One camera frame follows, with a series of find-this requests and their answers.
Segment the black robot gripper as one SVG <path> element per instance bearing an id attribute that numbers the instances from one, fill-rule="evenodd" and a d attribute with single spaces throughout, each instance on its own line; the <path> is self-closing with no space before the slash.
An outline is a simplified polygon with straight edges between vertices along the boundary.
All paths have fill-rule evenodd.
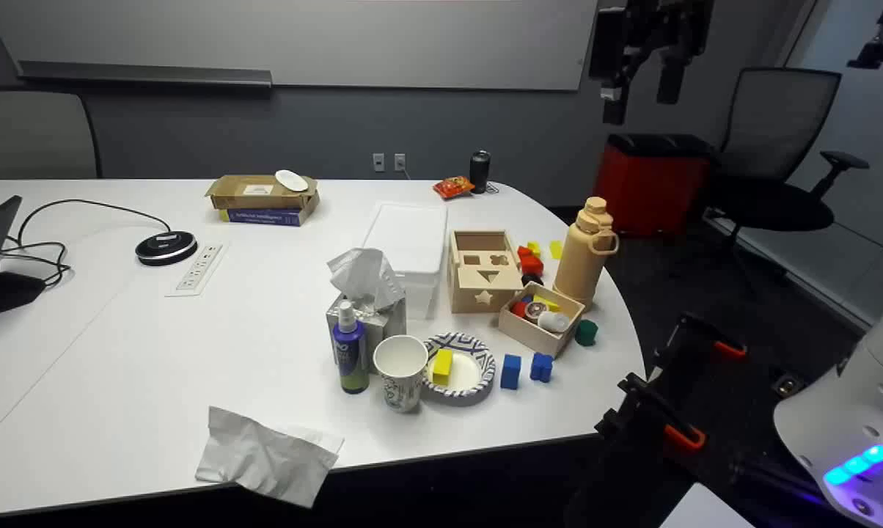
<path id="1" fill-rule="evenodd" d="M 658 99 L 676 104 L 686 65 L 707 47 L 710 15 L 714 0 L 598 0 L 589 75 L 601 121 L 626 122 L 630 81 L 652 52 L 664 60 Z"/>

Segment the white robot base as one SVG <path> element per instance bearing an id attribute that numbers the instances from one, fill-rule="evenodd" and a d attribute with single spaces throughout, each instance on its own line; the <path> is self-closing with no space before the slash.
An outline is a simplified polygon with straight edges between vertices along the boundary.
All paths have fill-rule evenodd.
<path id="1" fill-rule="evenodd" d="M 842 515 L 883 528 L 883 317 L 774 408 L 774 431 Z"/>

